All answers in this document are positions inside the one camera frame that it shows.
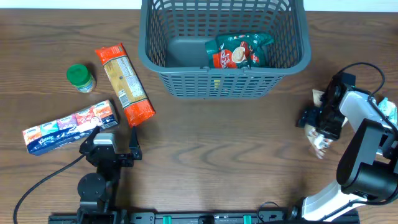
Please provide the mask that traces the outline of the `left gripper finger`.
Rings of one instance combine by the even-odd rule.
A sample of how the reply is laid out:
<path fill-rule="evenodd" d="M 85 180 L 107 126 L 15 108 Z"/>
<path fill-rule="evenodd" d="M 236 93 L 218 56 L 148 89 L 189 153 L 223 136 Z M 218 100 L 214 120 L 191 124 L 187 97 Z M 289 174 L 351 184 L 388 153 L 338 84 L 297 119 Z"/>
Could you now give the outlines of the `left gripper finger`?
<path fill-rule="evenodd" d="M 131 129 L 131 138 L 129 141 L 129 149 L 134 160 L 142 159 L 142 151 L 137 138 L 137 129 L 135 126 Z"/>
<path fill-rule="evenodd" d="M 100 127 L 96 126 L 92 132 L 90 133 L 90 135 L 83 141 L 83 143 L 81 144 L 81 146 L 92 146 L 93 140 L 95 138 L 95 136 L 100 132 Z"/>

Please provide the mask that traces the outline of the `Kleenex tissue multipack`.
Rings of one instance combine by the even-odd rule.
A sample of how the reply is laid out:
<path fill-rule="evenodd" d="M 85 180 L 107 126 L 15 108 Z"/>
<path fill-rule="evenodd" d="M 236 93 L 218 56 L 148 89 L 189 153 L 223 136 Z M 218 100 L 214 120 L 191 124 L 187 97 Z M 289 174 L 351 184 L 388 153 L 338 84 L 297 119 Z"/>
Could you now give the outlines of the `Kleenex tissue multipack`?
<path fill-rule="evenodd" d="M 22 134 L 27 152 L 39 156 L 89 136 L 97 126 L 104 130 L 118 124 L 113 104 L 105 100 L 63 118 L 26 129 Z"/>

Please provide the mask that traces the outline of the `beige coffee snack bag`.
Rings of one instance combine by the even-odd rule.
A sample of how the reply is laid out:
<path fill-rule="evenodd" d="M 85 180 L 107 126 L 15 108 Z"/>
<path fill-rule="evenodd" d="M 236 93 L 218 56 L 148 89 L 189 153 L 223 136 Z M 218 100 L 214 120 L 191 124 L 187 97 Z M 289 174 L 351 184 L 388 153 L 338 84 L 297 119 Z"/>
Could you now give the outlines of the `beige coffee snack bag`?
<path fill-rule="evenodd" d="M 323 101 L 324 93 L 325 93 L 324 91 L 320 91 L 320 90 L 316 90 L 316 89 L 312 90 L 313 105 L 310 105 L 310 106 L 319 107 L 320 115 L 322 112 L 324 112 L 324 110 L 326 108 L 326 103 Z M 310 126 L 310 125 L 306 125 L 304 127 L 304 132 L 305 132 L 305 135 L 306 135 L 308 141 L 310 142 L 310 144 L 312 146 L 310 151 L 312 151 L 318 159 L 323 159 L 326 154 L 327 149 L 330 147 L 330 144 L 333 142 L 333 140 L 330 138 L 327 138 L 325 136 L 325 134 L 321 134 L 320 132 L 317 131 L 317 128 Z"/>

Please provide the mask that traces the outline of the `orange spaghetti package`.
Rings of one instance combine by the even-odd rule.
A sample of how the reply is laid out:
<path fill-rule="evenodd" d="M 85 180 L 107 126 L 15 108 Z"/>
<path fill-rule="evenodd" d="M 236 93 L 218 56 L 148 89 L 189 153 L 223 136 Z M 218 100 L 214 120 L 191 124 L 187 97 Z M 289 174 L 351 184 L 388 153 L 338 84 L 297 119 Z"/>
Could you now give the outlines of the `orange spaghetti package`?
<path fill-rule="evenodd" d="M 138 126 L 155 115 L 155 109 L 135 73 L 123 44 L 96 49 L 95 53 L 121 102 L 129 126 Z"/>

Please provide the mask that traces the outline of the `light blue small packet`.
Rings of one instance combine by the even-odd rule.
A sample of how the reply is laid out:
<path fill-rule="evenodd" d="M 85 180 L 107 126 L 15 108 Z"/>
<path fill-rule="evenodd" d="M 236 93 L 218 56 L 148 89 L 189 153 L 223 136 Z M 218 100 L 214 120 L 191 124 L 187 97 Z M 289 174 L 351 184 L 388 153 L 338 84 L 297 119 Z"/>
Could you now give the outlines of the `light blue small packet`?
<path fill-rule="evenodd" d="M 391 123 L 397 124 L 397 106 L 395 103 L 385 97 L 378 104 L 378 108 Z"/>

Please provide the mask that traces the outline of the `green lid Knorr jar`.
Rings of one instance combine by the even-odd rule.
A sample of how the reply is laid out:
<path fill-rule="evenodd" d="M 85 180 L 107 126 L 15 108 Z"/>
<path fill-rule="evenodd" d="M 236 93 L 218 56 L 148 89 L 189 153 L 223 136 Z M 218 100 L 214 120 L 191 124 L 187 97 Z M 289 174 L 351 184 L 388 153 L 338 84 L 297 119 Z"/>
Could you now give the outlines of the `green lid Knorr jar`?
<path fill-rule="evenodd" d="M 67 70 L 68 81 L 80 92 L 89 93 L 95 89 L 96 80 L 83 64 L 74 64 Z"/>

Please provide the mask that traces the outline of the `green Nescafe coffee bag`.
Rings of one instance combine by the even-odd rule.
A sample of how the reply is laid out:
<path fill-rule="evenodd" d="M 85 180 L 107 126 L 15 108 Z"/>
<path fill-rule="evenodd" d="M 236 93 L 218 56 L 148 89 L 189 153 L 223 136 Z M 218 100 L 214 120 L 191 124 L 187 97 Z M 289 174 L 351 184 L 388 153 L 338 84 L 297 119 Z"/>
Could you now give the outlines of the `green Nescafe coffee bag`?
<path fill-rule="evenodd" d="M 265 47 L 270 34 L 249 32 L 218 35 L 205 43 L 210 68 L 267 67 Z"/>

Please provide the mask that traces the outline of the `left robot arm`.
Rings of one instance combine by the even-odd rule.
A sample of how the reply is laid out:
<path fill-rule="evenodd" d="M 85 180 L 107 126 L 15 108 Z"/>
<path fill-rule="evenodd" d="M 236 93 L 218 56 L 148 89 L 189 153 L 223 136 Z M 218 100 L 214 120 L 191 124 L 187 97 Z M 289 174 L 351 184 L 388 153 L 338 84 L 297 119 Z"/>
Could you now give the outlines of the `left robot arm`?
<path fill-rule="evenodd" d="M 118 209 L 115 203 L 121 169 L 142 159 L 136 128 L 131 129 L 128 148 L 129 153 L 117 153 L 115 135 L 101 133 L 98 126 L 80 145 L 79 152 L 96 167 L 96 172 L 86 174 L 78 183 L 78 223 L 129 223 L 128 212 Z"/>

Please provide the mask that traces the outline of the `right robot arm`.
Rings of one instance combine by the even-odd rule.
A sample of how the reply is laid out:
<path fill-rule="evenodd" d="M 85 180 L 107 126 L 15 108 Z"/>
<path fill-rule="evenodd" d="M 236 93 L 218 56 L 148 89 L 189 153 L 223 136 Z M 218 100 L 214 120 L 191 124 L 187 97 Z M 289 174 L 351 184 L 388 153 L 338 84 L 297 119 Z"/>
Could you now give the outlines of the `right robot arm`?
<path fill-rule="evenodd" d="M 292 220 L 351 223 L 351 210 L 397 199 L 397 126 L 355 81 L 354 75 L 338 72 L 320 97 L 320 106 L 308 107 L 297 121 L 317 150 L 324 139 L 339 140 L 345 121 L 355 134 L 339 161 L 336 179 L 295 205 Z"/>

